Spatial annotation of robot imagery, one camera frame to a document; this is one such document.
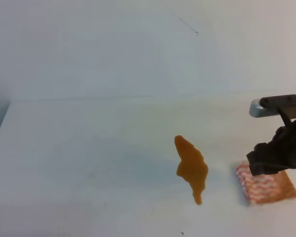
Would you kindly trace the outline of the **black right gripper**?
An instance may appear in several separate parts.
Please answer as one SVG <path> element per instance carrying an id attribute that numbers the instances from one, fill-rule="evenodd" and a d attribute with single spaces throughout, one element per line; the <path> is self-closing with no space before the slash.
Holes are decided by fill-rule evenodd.
<path id="1" fill-rule="evenodd" d="M 296 169 L 296 94 L 262 97 L 260 104 L 276 109 L 284 126 L 276 130 L 270 142 L 258 143 L 247 154 L 251 174 L 271 175 Z"/>

